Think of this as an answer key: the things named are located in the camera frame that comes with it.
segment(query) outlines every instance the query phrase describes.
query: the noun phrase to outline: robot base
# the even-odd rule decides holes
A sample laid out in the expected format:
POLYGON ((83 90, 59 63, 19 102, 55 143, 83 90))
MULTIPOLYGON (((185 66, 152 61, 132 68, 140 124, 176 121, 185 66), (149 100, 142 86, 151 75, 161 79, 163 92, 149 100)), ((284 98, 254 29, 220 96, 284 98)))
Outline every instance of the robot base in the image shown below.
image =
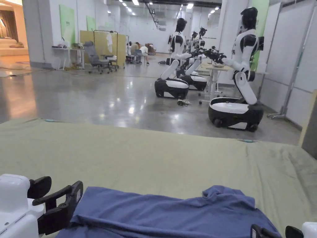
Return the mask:
POLYGON ((183 75, 179 77, 188 83, 189 89, 204 91, 207 86, 207 79, 200 75, 183 75))
POLYGON ((180 79, 158 79, 154 83, 155 93, 157 97, 171 97, 184 99, 188 93, 188 84, 180 79))
POLYGON ((255 132, 263 118, 260 105, 236 103, 239 98, 218 97, 211 100, 208 116, 216 127, 244 129, 255 132))

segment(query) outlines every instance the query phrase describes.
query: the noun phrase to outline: white table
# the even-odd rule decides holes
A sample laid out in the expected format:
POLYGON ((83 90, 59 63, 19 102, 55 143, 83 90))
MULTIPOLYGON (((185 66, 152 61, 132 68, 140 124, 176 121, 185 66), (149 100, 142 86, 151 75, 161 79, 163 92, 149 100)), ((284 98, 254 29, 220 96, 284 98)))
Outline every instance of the white table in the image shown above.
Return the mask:
POLYGON ((64 60, 63 60, 63 68, 61 68, 61 63, 62 63, 62 58, 61 56, 59 56, 59 64, 58 64, 58 68, 56 70, 65 70, 65 64, 66 64, 66 60, 68 60, 69 62, 69 65, 71 65, 71 58, 70 58, 70 52, 73 50, 73 51, 76 51, 76 54, 78 54, 78 52, 81 53, 81 69, 85 69, 85 58, 84 58, 84 49, 77 49, 77 48, 53 48, 53 50, 58 50, 58 51, 64 51, 64 52, 67 52, 67 57, 63 57, 64 60))
POLYGON ((229 71, 232 70, 231 67, 229 66, 224 66, 222 68, 219 67, 215 67, 212 64, 209 65, 201 65, 202 68, 208 69, 210 71, 210 77, 209 77, 209 82, 207 83, 207 86, 204 90, 204 92, 200 93, 201 95, 208 95, 209 96, 209 100, 199 100, 199 104, 201 104, 202 102, 207 102, 209 103, 213 98, 215 98, 215 93, 221 93, 218 91, 215 91, 216 87, 217 87, 217 83, 218 83, 218 73, 221 71, 229 71))

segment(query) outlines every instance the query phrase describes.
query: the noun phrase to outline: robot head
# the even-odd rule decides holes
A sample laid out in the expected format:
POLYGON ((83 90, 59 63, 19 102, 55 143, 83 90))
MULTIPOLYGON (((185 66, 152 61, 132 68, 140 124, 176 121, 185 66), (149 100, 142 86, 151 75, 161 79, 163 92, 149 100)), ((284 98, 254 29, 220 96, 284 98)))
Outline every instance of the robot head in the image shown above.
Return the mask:
POLYGON ((206 29, 205 28, 203 28, 203 27, 201 27, 200 28, 200 31, 199 31, 199 35, 200 35, 200 37, 203 37, 205 34, 206 34, 206 29))
POLYGON ((255 7, 244 9, 241 12, 242 25, 245 29, 250 30, 250 29, 256 28, 257 13, 258 13, 258 10, 255 7))
POLYGON ((177 20, 176 31, 181 33, 187 24, 187 21, 184 18, 179 18, 177 20))
POLYGON ((194 31, 191 36, 192 36, 193 39, 195 39, 197 37, 197 35, 198 35, 197 32, 194 31))

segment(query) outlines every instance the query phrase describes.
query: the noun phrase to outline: gray floor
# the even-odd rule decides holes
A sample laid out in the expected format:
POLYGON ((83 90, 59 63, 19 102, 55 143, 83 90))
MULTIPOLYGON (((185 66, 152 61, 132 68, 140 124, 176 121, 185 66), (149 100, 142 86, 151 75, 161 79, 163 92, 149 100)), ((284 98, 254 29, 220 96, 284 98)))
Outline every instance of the gray floor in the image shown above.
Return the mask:
POLYGON ((254 139, 297 144, 300 131, 291 123, 264 116, 255 133, 215 128, 208 119, 208 104, 192 105, 157 98, 154 82, 166 68, 153 56, 150 66, 127 65, 118 72, 99 75, 84 70, 42 71, 0 78, 0 122, 39 117, 210 137, 254 139))

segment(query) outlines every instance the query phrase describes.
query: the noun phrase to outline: blue cloth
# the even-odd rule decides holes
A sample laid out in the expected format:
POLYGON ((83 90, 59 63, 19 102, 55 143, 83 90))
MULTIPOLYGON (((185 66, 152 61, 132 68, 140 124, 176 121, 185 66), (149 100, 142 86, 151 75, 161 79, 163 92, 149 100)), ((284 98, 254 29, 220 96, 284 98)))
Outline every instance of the blue cloth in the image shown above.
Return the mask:
POLYGON ((250 238, 252 224, 278 235, 254 198, 223 186, 186 200, 88 187, 71 223, 58 238, 250 238))

